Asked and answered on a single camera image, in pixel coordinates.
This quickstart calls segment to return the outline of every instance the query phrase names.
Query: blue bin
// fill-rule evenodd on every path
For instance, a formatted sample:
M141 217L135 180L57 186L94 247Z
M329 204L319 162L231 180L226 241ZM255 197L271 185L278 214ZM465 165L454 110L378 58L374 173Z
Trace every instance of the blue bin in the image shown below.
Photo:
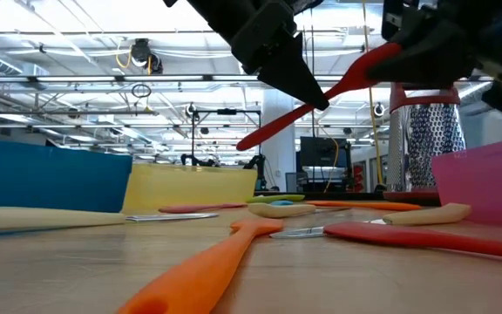
M0 141L0 206L118 213L132 158Z

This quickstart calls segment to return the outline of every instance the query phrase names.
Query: orange spatula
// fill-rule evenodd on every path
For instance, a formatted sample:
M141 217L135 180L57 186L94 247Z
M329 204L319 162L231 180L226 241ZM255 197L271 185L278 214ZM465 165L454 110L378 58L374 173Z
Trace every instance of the orange spatula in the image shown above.
M310 205L319 207L351 207L351 208L373 208L382 210L416 210L422 207L414 204L397 202L359 202L359 201L307 201Z
M253 219L232 223L228 239L190 257L150 282L118 314L204 314L229 285L243 254L256 236L282 229L282 221Z

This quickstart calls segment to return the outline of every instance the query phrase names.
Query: pink bin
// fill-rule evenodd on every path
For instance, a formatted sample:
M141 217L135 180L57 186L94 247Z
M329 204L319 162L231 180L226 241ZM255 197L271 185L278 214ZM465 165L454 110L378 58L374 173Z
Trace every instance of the pink bin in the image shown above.
M502 227L502 142L432 160L442 204L472 206L468 220Z

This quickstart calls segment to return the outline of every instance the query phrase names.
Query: yellow bin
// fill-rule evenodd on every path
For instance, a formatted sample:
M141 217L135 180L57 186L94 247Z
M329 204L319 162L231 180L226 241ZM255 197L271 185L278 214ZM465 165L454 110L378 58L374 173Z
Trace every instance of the yellow bin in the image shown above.
M132 165L122 213L156 213L172 205L245 202L253 197L256 170Z

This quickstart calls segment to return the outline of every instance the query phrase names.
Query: red spatula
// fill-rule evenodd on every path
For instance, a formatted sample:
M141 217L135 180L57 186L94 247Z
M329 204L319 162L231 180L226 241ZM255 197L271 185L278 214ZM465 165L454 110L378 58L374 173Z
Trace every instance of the red spatula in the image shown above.
M367 70L387 58L396 56L402 50L402 46L396 43L387 43L363 54L352 64L340 81L324 93L327 99L333 99L343 92L372 87L378 82L369 80ZM244 151L261 144L279 133L285 127L291 125L297 119L315 109L312 105L305 104L294 111L281 116L267 125L255 130L237 144L237 150Z
M324 227L330 236L364 240L369 242L454 249L464 252L502 256L502 242L452 235L416 227L397 227L364 222L342 222Z

